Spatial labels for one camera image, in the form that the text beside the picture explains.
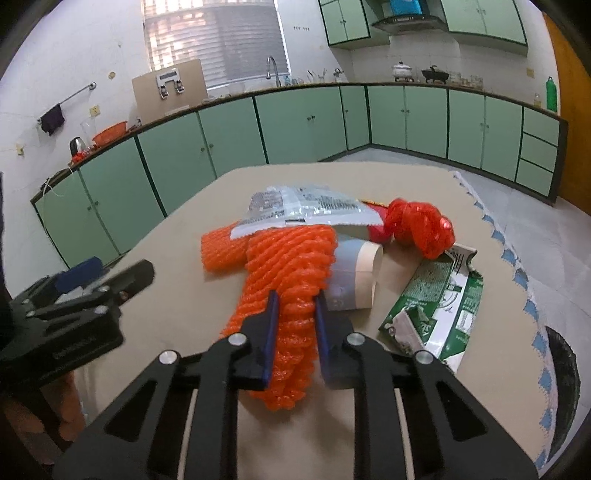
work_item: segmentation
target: dark towel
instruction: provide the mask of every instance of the dark towel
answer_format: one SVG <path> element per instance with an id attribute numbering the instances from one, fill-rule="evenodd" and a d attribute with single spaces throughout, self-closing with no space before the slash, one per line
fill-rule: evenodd
<path id="1" fill-rule="evenodd" d="M 41 129 L 49 136 L 64 124 L 64 116 L 61 114 L 61 106 L 58 103 L 41 117 Z"/>

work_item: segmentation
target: plastic packaging bag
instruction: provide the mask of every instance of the plastic packaging bag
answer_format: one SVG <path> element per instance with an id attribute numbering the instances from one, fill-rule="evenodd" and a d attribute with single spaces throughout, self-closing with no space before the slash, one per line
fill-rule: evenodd
<path id="1" fill-rule="evenodd" d="M 298 225 L 383 225 L 378 212 L 326 187 L 268 187 L 251 197 L 248 213 L 231 239 L 268 228 Z"/>

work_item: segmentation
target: upper wall cabinet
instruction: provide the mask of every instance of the upper wall cabinet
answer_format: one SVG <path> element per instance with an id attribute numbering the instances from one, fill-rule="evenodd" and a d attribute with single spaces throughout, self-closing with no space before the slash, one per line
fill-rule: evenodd
<path id="1" fill-rule="evenodd" d="M 389 44 L 388 34 L 371 25 L 380 20 L 375 0 L 319 0 L 329 46 L 362 48 Z"/>
<path id="2" fill-rule="evenodd" d="M 527 54 L 527 39 L 514 0 L 441 0 L 447 26 L 460 41 Z"/>

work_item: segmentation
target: electric kettle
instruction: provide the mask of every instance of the electric kettle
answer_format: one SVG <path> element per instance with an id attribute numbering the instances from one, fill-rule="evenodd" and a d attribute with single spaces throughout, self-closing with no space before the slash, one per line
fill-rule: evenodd
<path id="1" fill-rule="evenodd" d="M 80 137 L 72 138 L 70 141 L 70 153 L 72 154 L 72 157 L 77 153 L 83 152 L 84 150 L 86 150 L 86 144 L 84 143 L 84 140 L 82 140 Z"/>

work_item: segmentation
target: orange basket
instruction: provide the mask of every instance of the orange basket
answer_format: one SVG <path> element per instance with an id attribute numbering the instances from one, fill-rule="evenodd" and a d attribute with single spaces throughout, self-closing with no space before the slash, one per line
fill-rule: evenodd
<path id="1" fill-rule="evenodd" d="M 92 141 L 97 147 L 104 147 L 118 138 L 121 138 L 126 133 L 127 122 L 119 122 L 112 127 L 103 130 L 100 134 L 95 136 Z"/>

